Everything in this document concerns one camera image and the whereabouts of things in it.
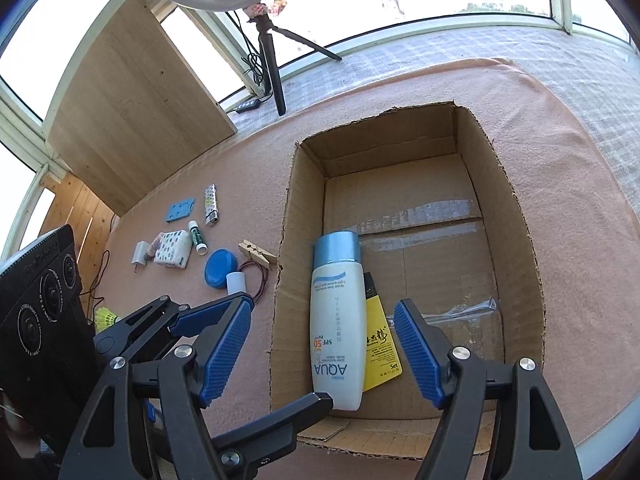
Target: blue bottle cap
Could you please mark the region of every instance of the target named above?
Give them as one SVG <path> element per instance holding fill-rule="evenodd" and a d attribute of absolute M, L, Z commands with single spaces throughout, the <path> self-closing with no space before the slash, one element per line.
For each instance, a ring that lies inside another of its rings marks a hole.
<path fill-rule="evenodd" d="M 336 231 L 318 238 L 314 248 L 314 270 L 335 262 L 360 263 L 360 243 L 356 233 Z"/>
<path fill-rule="evenodd" d="M 238 270 L 238 260 L 226 249 L 218 249 L 204 266 L 204 281 L 213 288 L 226 288 L 226 276 Z"/>

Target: blue gripper pad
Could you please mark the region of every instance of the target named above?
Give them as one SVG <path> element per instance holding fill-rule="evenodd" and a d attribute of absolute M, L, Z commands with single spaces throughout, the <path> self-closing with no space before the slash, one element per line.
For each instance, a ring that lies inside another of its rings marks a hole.
<path fill-rule="evenodd" d="M 191 310 L 180 313 L 174 326 L 169 330 L 173 336 L 193 337 L 202 332 L 204 327 L 217 324 L 235 298 L 242 297 L 242 300 L 249 304 L 251 310 L 254 309 L 254 302 L 246 294 L 236 293 L 221 300 L 211 301 Z"/>
<path fill-rule="evenodd" d="M 244 301 L 226 326 L 205 365 L 203 386 L 199 395 L 204 405 L 209 406 L 213 399 L 222 395 L 250 327 L 251 307 Z"/>
<path fill-rule="evenodd" d="M 198 308 L 188 310 L 183 313 L 170 328 L 173 336 L 193 337 L 202 332 L 202 329 L 209 325 L 217 324 L 231 302 L 221 303 L 208 308 Z"/>
<path fill-rule="evenodd" d="M 441 409 L 446 395 L 442 389 L 440 366 L 402 301 L 394 310 L 394 326 L 420 393 Z"/>
<path fill-rule="evenodd" d="M 151 422 L 156 421 L 156 408 L 153 406 L 149 399 L 145 399 L 146 416 L 148 416 Z"/>

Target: wooden clothespin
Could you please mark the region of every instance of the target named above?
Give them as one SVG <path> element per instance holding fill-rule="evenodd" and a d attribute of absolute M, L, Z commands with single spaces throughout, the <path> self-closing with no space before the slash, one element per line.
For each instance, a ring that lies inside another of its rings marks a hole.
<path fill-rule="evenodd" d="M 249 240 L 243 240 L 242 243 L 238 244 L 238 249 L 240 249 L 240 252 L 244 254 L 244 256 L 255 260 L 267 269 L 269 268 L 269 264 L 275 264 L 278 261 L 276 256 L 252 244 Z"/>

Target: packing tape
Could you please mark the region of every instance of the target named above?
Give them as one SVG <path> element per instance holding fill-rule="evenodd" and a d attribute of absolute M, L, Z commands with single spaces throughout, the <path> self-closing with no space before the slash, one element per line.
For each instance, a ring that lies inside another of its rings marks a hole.
<path fill-rule="evenodd" d="M 379 219 L 365 220 L 347 227 L 345 231 L 368 235 L 407 229 L 408 227 L 480 218 L 476 211 L 478 211 L 478 207 L 473 200 L 440 200 L 385 215 Z"/>
<path fill-rule="evenodd" d="M 422 318 L 440 328 L 453 346 L 465 346 L 482 359 L 504 360 L 502 318 L 493 298 L 473 306 L 458 305 L 444 314 L 422 314 Z M 386 319 L 395 332 L 393 316 Z"/>
<path fill-rule="evenodd" d="M 421 244 L 428 244 L 444 238 L 475 233 L 479 228 L 478 222 L 464 222 L 406 234 L 393 234 L 389 237 L 365 237 L 360 239 L 360 246 L 371 253 L 379 251 L 397 251 Z"/>

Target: wooden board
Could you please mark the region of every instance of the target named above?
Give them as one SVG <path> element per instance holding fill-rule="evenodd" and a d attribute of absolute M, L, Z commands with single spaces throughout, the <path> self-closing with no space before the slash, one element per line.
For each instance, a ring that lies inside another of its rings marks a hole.
<path fill-rule="evenodd" d="M 55 193 L 49 211 L 40 229 L 40 235 L 64 224 L 74 231 L 76 261 L 82 280 L 82 291 L 86 292 L 98 274 L 102 254 L 109 239 L 114 213 L 78 177 L 68 173 L 58 183 L 45 176 L 42 185 Z M 82 308 L 89 314 L 89 295 L 81 296 Z"/>
<path fill-rule="evenodd" d="M 52 113 L 47 142 L 119 216 L 236 130 L 142 0 L 116 10 Z"/>

